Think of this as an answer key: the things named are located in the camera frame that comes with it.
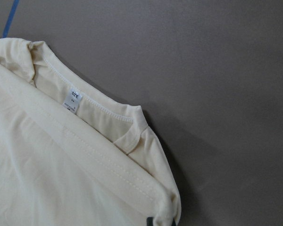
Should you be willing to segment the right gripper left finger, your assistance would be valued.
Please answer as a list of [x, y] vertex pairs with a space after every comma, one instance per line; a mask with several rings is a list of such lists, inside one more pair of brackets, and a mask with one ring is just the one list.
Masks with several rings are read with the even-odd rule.
[[146, 219], [146, 226], [154, 226], [153, 225], [153, 217], [147, 217]]

